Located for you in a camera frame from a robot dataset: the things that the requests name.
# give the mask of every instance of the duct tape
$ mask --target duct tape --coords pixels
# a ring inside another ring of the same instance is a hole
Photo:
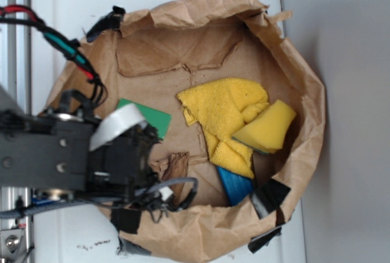
[[[130,103],[117,109],[100,123],[96,132],[92,135],[90,139],[90,151],[113,141],[126,130],[137,124],[140,124],[141,128],[144,129],[147,122],[135,104]]]

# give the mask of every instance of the yellow sponge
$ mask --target yellow sponge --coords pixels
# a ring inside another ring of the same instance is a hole
[[[275,153],[283,147],[287,129],[296,115],[289,105],[277,100],[232,137],[263,153]]]
[[[253,150],[232,134],[268,107],[268,94],[257,82],[229,77],[186,89],[176,95],[188,126],[200,123],[211,163],[253,179]]]

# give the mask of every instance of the metal rail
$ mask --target metal rail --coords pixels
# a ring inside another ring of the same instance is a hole
[[[30,5],[30,0],[0,0],[0,6],[9,4]],[[0,24],[0,85],[16,100],[25,112],[31,112],[31,67],[30,67],[30,29],[24,26]],[[0,210],[6,211],[15,207],[18,197],[27,206],[31,203],[31,189],[3,187],[0,188]],[[0,231],[17,227],[24,228],[23,239],[20,241],[23,250],[27,250],[32,242],[32,219],[0,220]]]

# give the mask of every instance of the wire bundle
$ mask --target wire bundle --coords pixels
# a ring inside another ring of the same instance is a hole
[[[6,18],[7,15],[23,12],[28,16],[28,19]],[[39,30],[43,37],[60,51],[67,60],[72,61],[76,66],[84,72],[88,82],[94,85],[92,96],[89,98],[92,102],[93,109],[100,106],[107,98],[107,89],[102,83],[99,74],[94,70],[88,59],[78,50],[78,42],[68,40],[55,29],[48,27],[45,22],[29,7],[25,5],[8,5],[0,7],[0,23],[20,24],[24,26],[34,27]]]
[[[177,209],[170,209],[171,211],[181,211],[183,209],[186,209],[190,203],[192,202],[195,193],[197,192],[197,179],[191,178],[191,177],[183,177],[183,178],[175,178],[172,180],[164,181],[159,184],[153,185],[150,188],[146,189],[139,189],[135,191],[135,200],[136,201],[138,198],[142,197],[144,194],[151,194],[154,192],[159,191],[160,189],[179,184],[179,183],[186,183],[190,182],[193,183],[193,188],[191,190],[190,195],[185,199],[184,202],[182,202]],[[33,216],[42,212],[46,211],[52,211],[52,210],[57,210],[61,208],[67,208],[67,207],[72,207],[72,206],[79,206],[79,205],[86,205],[86,204],[93,204],[99,207],[106,207],[106,208],[122,208],[124,205],[120,206],[105,206],[102,203],[105,202],[117,202],[120,200],[120,198],[116,197],[96,197],[93,199],[85,200],[85,199],[79,199],[79,200],[72,200],[72,201],[60,201],[60,202],[52,202],[52,203],[43,203],[41,205],[39,204],[32,204],[28,207],[25,208],[16,208],[13,210],[9,211],[3,211],[0,212],[0,219],[21,219],[25,216]]]

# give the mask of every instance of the gray wall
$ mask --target gray wall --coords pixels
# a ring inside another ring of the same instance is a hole
[[[327,88],[318,170],[303,196],[308,263],[390,260],[390,0],[282,0]]]

